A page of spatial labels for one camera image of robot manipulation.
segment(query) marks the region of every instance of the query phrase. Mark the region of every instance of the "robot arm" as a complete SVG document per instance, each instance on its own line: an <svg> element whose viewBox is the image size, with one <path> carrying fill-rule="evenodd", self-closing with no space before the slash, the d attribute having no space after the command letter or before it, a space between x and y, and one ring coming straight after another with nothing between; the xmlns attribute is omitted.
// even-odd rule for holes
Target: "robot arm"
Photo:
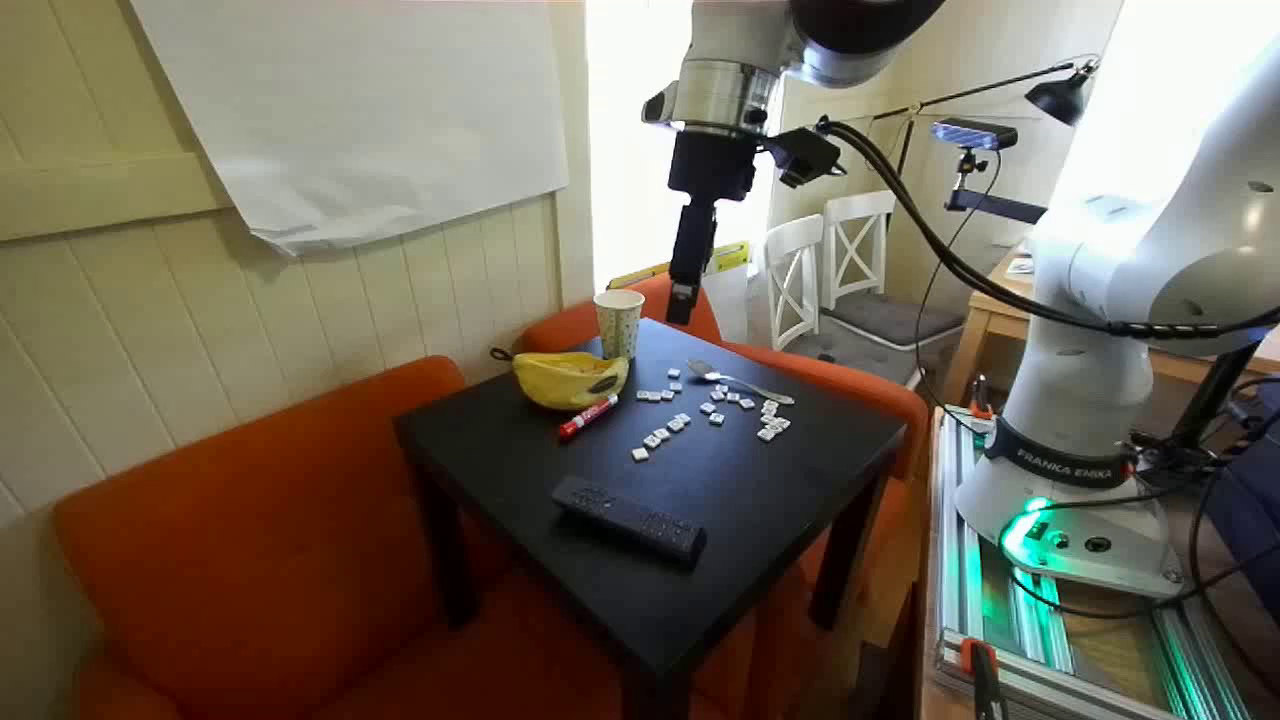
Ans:
<svg viewBox="0 0 1280 720"><path fill-rule="evenodd" d="M1142 74L1123 74L1123 64L1108 66L1120 74L1098 88L1033 233L1036 300L1108 325L1263 318L1280 300L1280 37L1163 101L1138 96ZM1260 332L1160 346L1218 357L1255 344ZM1147 391L1147 344L1033 318L991 448L955 496L969 526L1023 566L1176 594L1180 566L1155 510L1098 502L1142 496L1123 438ZM1023 522L1033 501L1094 507ZM1030 526L1043 537L1043 522L1078 544L1030 541Z"/></svg>
<svg viewBox="0 0 1280 720"><path fill-rule="evenodd" d="M861 85L941 0L697 0L682 81L644 103L671 125L669 187L688 190L671 244L669 318L688 325L717 244L717 201L745 201L763 143L774 85Z"/></svg>

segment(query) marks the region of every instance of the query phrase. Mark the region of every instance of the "wall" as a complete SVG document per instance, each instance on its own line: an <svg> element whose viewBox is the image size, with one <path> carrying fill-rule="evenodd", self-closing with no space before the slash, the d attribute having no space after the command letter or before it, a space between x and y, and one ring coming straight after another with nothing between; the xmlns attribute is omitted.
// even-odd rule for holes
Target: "wall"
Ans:
<svg viewBox="0 0 1280 720"><path fill-rule="evenodd" d="M826 91L789 81L784 129L812 125L822 114L861 118L1061 58L1100 57L1120 3L1123 0L949 0L869 85ZM1021 143L1004 150L999 185L991 190L1033 204L1048 201L1054 179L1071 146L1071 129L1023 103L1023 88L1033 85L941 103L921 114L905 185L941 235L949 235L959 219L955 213L944 213L959 150L930 137L935 114L1012 125ZM856 129L865 129L884 156L897 158L905 118ZM853 169L850 179L816 179L802 190L782 187L774 201L774 219L822 213L822 204L842 190L879 187L879 179L853 150L846 150L846 158ZM974 215L955 250L977 266L991 266L1023 233L1030 229L1012 219ZM921 233L910 219L894 223L890 293L921 300L930 270L933 250L926 249ZM941 274L930 300L935 307L955 307L965 304L965 287L953 274Z"/></svg>
<svg viewBox="0 0 1280 720"><path fill-rule="evenodd" d="M0 715L61 715L96 622L48 502L423 351L489 377L590 296L585 18L557 3L573 187L282 258L226 204L124 0L0 9Z"/></svg>

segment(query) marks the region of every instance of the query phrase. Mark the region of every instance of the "small black table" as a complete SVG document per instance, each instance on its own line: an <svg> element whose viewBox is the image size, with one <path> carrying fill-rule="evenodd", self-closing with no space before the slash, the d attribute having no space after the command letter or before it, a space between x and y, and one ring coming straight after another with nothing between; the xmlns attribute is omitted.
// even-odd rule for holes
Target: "small black table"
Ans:
<svg viewBox="0 0 1280 720"><path fill-rule="evenodd" d="M565 417L528 405L514 373L401 417L397 432L422 472L452 622L478 614L465 502L614 645L623 715L686 715L693 667L830 522L812 621L833 628L905 424L651 318L642 325L637 346L619 408L573 444L557 444ZM720 405L724 424L709 424L700 405L711 385L688 385L693 363L789 391L798 405L782 417L791 427L762 438L757 397L757 408ZM686 373L686 391L671 405L642 405L637 391L671 385L669 367ZM677 410L693 424L647 460L634 460L634 448ZM560 514L547 491L570 472L705 522L700 565L656 561Z"/></svg>

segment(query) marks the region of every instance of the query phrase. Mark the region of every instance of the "white chair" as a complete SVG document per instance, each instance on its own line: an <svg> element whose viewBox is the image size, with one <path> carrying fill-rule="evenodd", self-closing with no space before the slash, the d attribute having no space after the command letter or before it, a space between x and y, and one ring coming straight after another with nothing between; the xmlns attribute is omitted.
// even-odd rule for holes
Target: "white chair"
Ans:
<svg viewBox="0 0 1280 720"><path fill-rule="evenodd" d="M822 335L822 274L826 215L802 215L763 233L768 281L768 346L791 346L802 335Z"/></svg>
<svg viewBox="0 0 1280 720"><path fill-rule="evenodd" d="M921 385L921 351L949 346L949 338L955 338L965 327L965 312L941 312L884 296L894 213L894 190L856 190L826 204L830 233L822 296L830 318L890 351L901 351L918 367L913 385Z"/></svg>

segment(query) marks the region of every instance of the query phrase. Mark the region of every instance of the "red object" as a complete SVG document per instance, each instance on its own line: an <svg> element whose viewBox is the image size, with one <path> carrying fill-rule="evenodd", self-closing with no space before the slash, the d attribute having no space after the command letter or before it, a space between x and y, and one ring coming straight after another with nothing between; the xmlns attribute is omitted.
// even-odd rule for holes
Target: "red object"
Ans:
<svg viewBox="0 0 1280 720"><path fill-rule="evenodd" d="M598 417L604 417L616 405L616 397L599 397L593 408L570 417L557 436L560 444L577 438L577 432L585 432Z"/></svg>
<svg viewBox="0 0 1280 720"><path fill-rule="evenodd" d="M977 720L1004 720L1009 707L1004 707L1004 686L999 686L999 677L997 677L991 645L982 645L982 639L969 637L959 645L959 673L974 677L974 715Z"/></svg>

